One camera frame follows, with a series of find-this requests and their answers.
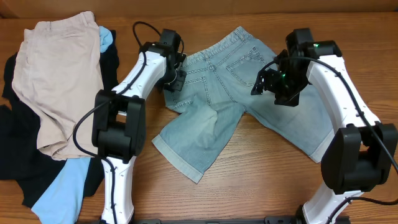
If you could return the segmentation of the light blue denim shorts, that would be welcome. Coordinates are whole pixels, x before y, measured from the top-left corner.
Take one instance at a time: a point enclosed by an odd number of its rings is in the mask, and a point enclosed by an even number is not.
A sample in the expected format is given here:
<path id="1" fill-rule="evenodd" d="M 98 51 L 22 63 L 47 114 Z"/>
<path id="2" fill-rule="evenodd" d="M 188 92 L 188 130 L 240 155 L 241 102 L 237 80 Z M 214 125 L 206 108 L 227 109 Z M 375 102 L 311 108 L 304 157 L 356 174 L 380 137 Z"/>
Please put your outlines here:
<path id="1" fill-rule="evenodd" d="M 295 107 L 274 103 L 274 95 L 252 95 L 257 73 L 274 52 L 242 27 L 215 45 L 188 56 L 181 91 L 165 91 L 165 104 L 178 116 L 153 139 L 157 150 L 182 174 L 199 182 L 231 139 L 244 113 L 277 132 L 320 162 L 334 131 L 314 86 L 306 86 Z"/>

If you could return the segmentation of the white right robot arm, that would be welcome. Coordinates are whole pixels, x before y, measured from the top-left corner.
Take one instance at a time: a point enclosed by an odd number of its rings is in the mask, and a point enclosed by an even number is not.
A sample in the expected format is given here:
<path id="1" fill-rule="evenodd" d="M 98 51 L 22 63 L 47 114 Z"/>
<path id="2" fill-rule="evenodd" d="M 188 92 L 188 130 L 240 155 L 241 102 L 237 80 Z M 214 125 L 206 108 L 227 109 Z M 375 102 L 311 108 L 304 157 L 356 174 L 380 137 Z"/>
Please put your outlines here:
<path id="1" fill-rule="evenodd" d="M 341 50 L 332 40 L 314 41 L 310 29 L 295 29 L 286 49 L 257 74 L 253 95 L 271 91 L 275 104 L 297 106 L 300 92 L 313 85 L 333 125 L 334 137 L 321 161 L 323 182 L 294 216 L 265 217 L 266 223 L 349 223 L 342 211 L 386 182 L 397 167 L 397 128 L 384 124 L 353 85 Z"/>

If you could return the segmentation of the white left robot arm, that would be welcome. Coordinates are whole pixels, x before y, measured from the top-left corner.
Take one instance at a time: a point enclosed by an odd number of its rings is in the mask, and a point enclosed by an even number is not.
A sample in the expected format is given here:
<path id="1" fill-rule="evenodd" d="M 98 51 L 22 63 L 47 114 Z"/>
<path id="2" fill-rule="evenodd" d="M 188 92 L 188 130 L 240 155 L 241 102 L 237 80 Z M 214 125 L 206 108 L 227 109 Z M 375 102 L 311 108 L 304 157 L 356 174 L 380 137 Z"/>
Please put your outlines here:
<path id="1" fill-rule="evenodd" d="M 146 99 L 154 87 L 181 91 L 186 73 L 183 40 L 176 31 L 164 29 L 157 42 L 146 42 L 127 77 L 95 98 L 92 143 L 104 169 L 105 201 L 102 223 L 131 223 L 132 177 L 136 157 L 146 140 Z"/>

